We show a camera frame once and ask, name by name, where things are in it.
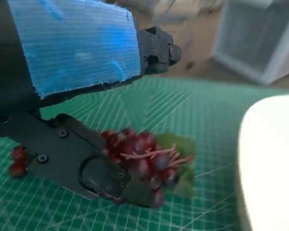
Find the red grape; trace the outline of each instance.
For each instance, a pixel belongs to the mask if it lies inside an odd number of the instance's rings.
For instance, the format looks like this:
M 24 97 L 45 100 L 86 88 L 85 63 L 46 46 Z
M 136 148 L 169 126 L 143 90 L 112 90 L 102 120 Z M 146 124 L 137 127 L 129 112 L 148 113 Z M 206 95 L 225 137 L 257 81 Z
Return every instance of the red grape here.
M 137 140 L 135 138 L 123 142 L 121 152 L 124 154 L 133 154 L 135 152 L 135 145 Z
M 24 162 L 15 162 L 9 168 L 9 175 L 12 178 L 18 179 L 26 175 L 26 165 Z
M 170 159 L 168 154 L 158 154 L 151 160 L 151 162 L 157 170 L 162 171 L 168 167 Z
M 161 187 L 162 181 L 160 180 L 158 175 L 153 175 L 149 180 L 149 184 L 152 190 L 156 190 Z
M 107 146 L 112 152 L 116 152 L 116 153 L 120 152 L 121 145 L 122 145 L 122 142 L 116 133 L 112 134 L 107 140 Z
M 116 154 L 111 153 L 109 155 L 109 158 L 112 162 L 118 163 L 120 164 L 122 162 L 122 159 L 120 157 L 118 157 Z
M 162 190 L 154 191 L 154 200 L 153 200 L 152 207 L 153 208 L 160 208 L 163 206 L 164 203 L 165 203 L 164 192 Z
M 178 181 L 179 177 L 176 173 L 176 169 L 173 167 L 169 167 L 161 172 L 161 178 L 165 185 L 168 186 L 175 186 Z
M 106 130 L 102 132 L 102 137 L 107 140 L 113 134 L 114 134 L 114 131 Z
M 118 136 L 119 142 L 122 142 L 127 139 L 127 136 L 122 132 L 117 133 L 117 136 Z
M 144 139 L 144 142 L 146 144 L 146 147 L 154 149 L 156 148 L 156 139 L 153 134 L 150 132 L 141 132 L 138 136 L 141 139 Z
M 140 179 L 147 178 L 150 175 L 150 169 L 145 159 L 131 160 L 130 171 L 135 177 Z
M 18 162 L 25 162 L 26 161 L 26 154 L 24 148 L 22 146 L 16 146 L 11 151 L 11 157 L 14 161 Z
M 121 131 L 124 135 L 126 135 L 128 138 L 134 138 L 136 137 L 136 132 L 132 130 L 131 128 L 125 128 Z

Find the green cutting mat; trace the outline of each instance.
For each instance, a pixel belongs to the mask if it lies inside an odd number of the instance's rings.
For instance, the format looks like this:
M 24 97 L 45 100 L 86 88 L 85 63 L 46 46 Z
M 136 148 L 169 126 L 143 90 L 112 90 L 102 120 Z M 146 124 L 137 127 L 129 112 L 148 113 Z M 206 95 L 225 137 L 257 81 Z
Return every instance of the green cutting mat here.
M 0 138 L 0 230 L 237 231 L 234 174 L 240 121 L 258 100 L 287 92 L 151 77 L 45 108 L 45 118 L 68 113 L 92 129 L 130 126 L 195 139 L 197 198 L 168 194 L 165 205 L 152 210 L 88 201 L 30 174 L 12 180 L 7 169 L 15 143 Z

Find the blue mesh cover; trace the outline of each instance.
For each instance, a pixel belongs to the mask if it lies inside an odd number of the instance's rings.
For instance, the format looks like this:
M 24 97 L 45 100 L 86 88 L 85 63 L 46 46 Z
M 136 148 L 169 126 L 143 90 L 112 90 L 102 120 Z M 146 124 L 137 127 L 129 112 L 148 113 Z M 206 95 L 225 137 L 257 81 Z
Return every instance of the blue mesh cover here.
M 41 98 L 140 74 L 132 14 L 94 0 L 8 0 Z

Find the artificial leaf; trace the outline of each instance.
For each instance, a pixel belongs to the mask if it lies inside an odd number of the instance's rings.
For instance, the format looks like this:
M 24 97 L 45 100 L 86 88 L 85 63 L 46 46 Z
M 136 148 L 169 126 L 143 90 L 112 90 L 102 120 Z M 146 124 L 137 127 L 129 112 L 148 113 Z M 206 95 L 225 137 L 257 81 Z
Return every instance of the artificial leaf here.
M 180 152 L 180 158 L 195 155 L 196 143 L 194 140 L 189 138 L 164 133 L 157 136 L 157 143 L 165 149 L 171 148 L 174 144 L 176 144 L 177 151 Z M 196 191 L 193 163 L 191 163 L 189 166 L 179 166 L 178 175 L 180 176 L 180 179 L 175 188 L 172 189 L 172 193 L 188 198 L 194 197 L 196 195 Z
M 194 188 L 194 185 L 184 178 L 179 180 L 172 193 L 178 196 L 188 198 L 193 198 L 196 196 L 196 190 Z
M 181 154 L 181 158 L 195 155 L 196 143 L 194 140 L 186 137 L 163 133 L 157 136 L 157 143 L 163 148 L 171 148 L 174 144 L 176 144 L 177 150 Z
M 178 174 L 181 179 L 184 179 L 194 185 L 195 182 L 195 174 L 194 171 L 190 167 L 180 166 L 178 168 Z

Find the screw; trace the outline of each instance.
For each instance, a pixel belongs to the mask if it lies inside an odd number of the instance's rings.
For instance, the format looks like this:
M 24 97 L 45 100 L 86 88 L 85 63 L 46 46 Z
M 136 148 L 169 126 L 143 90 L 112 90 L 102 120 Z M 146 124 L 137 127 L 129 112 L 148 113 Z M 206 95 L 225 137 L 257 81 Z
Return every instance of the screw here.
M 59 131 L 59 137 L 60 138 L 64 138 L 64 137 L 66 137 L 67 136 L 67 130 L 66 129 L 61 129 L 60 131 Z
M 172 49 L 172 47 L 169 48 L 169 54 L 170 54 L 170 57 L 172 57 L 172 55 L 173 55 L 173 49 Z
M 45 154 L 41 154 L 38 156 L 38 162 L 40 163 L 46 163 L 48 161 L 48 156 Z
M 118 178 L 122 178 L 123 176 L 124 176 L 124 173 L 122 173 L 122 172 L 120 172 L 120 173 L 117 174 L 117 177 L 118 177 Z
M 124 189 L 124 188 L 125 188 L 125 184 L 124 184 L 124 183 L 121 183 L 121 184 L 120 184 L 120 188 L 121 188 L 121 189 Z

